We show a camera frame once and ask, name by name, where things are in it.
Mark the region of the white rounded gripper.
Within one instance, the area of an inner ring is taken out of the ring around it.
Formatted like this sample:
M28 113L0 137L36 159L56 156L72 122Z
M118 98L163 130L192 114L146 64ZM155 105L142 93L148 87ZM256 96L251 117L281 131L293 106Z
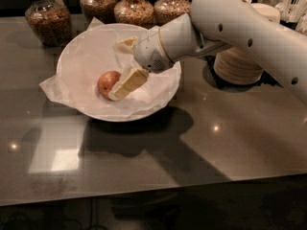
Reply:
M126 69L108 93L113 101L123 100L141 87L147 81L149 72L160 74L174 66L163 49L158 28L151 28L139 37L131 36L117 41L115 46L124 53L134 52L135 60L146 70L136 67Z

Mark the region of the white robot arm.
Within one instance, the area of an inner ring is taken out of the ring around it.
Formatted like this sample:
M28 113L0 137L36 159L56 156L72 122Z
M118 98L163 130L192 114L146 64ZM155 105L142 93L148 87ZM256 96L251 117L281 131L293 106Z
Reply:
M184 58L231 46L307 102L307 36L271 22L245 0L192 0L189 13L140 35L133 54L141 67L159 74Z

